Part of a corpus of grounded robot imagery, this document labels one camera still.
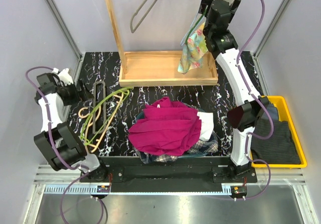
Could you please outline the lime green hanger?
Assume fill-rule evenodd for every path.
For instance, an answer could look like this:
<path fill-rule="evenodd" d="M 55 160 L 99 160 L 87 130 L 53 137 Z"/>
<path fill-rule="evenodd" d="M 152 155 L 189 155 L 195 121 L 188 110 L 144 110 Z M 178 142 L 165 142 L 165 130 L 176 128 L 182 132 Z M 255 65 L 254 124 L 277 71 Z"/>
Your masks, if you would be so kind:
<path fill-rule="evenodd" d="M 78 117 L 85 119 L 85 123 L 80 132 L 80 140 L 83 141 L 86 149 L 87 147 L 92 148 L 90 153 L 93 153 L 98 149 L 118 109 L 128 98 L 132 90 L 133 87 L 124 87 L 110 93 L 108 96 L 104 97 L 102 101 L 97 103 L 96 106 L 92 106 L 92 110 L 88 111 L 85 115 L 83 114 L 83 111 L 88 110 L 88 107 L 83 107 L 78 111 Z M 116 98 L 117 101 L 113 112 L 108 115 L 106 109 L 107 102 L 112 98 Z"/>

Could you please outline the dark green hanger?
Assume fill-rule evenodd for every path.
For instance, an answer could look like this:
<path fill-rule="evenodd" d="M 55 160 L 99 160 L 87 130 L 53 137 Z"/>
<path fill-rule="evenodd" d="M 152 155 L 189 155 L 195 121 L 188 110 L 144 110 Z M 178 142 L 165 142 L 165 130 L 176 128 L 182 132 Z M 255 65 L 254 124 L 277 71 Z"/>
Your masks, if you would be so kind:
<path fill-rule="evenodd" d="M 187 45 L 188 44 L 188 38 L 190 37 L 190 35 L 192 34 L 192 32 L 195 31 L 195 29 L 202 23 L 203 18 L 205 17 L 205 14 L 207 12 L 208 6 L 205 7 L 203 13 L 200 15 L 200 17 L 197 19 L 197 16 L 200 13 L 197 13 L 191 26 L 190 29 L 187 31 L 187 33 L 185 34 L 184 38 L 181 40 L 181 45 Z"/>

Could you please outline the floral pastel garment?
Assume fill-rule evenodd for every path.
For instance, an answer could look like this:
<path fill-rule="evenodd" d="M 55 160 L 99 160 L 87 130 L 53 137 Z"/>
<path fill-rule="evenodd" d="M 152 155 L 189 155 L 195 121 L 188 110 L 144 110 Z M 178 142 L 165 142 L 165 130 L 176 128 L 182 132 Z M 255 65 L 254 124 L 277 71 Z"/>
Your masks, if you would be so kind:
<path fill-rule="evenodd" d="M 203 34 L 205 24 L 202 23 L 195 30 L 184 44 L 182 55 L 178 65 L 178 72 L 186 74 L 188 71 L 195 68 L 202 68 L 205 55 L 208 52 L 205 36 Z"/>

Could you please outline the magenta pleated skirt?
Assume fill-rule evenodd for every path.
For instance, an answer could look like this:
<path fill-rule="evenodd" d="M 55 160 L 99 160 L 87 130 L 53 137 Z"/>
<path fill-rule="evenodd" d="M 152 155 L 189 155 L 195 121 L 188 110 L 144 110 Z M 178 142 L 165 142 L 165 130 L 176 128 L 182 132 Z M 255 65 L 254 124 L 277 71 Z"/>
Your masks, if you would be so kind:
<path fill-rule="evenodd" d="M 181 156 L 200 138 L 202 122 L 195 108 L 169 97 L 143 109 L 129 129 L 129 141 L 139 151 L 151 155 Z"/>

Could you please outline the white skirt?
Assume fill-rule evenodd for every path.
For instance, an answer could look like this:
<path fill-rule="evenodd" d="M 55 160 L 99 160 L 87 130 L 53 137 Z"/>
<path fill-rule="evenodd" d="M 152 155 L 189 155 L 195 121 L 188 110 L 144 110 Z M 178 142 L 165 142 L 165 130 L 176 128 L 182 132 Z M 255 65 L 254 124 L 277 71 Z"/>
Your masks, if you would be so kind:
<path fill-rule="evenodd" d="M 201 141 L 209 141 L 211 134 L 214 130 L 214 115 L 213 113 L 206 113 L 203 111 L 199 111 L 197 116 L 201 120 L 201 132 L 200 132 L 200 140 Z"/>

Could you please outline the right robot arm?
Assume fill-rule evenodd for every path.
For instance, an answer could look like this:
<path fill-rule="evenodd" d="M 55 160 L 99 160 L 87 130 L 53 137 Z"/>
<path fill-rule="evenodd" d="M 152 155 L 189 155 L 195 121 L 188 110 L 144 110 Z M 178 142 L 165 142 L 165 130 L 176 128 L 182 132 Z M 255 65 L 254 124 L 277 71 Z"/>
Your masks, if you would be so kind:
<path fill-rule="evenodd" d="M 239 182 L 250 171 L 250 141 L 257 121 L 267 111 L 269 100 L 261 97 L 252 84 L 243 62 L 241 50 L 229 31 L 241 0 L 201 0 L 199 13 L 206 18 L 203 34 L 206 47 L 223 69 L 234 94 L 236 107 L 227 113 L 233 128 L 231 163 L 222 177 Z"/>

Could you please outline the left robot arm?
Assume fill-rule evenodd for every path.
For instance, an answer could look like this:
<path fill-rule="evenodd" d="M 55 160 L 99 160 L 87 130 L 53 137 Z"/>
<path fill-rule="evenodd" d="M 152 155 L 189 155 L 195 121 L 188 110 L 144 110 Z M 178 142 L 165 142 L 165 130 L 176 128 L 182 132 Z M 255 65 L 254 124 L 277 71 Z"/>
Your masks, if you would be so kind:
<path fill-rule="evenodd" d="M 63 120 L 63 108 L 93 98 L 84 83 L 77 89 L 69 70 L 54 69 L 37 76 L 39 89 L 35 101 L 41 107 L 43 124 L 34 142 L 49 165 L 55 170 L 75 170 L 88 173 L 98 182 L 108 177 L 108 169 L 98 157 L 89 154 L 80 138 Z"/>

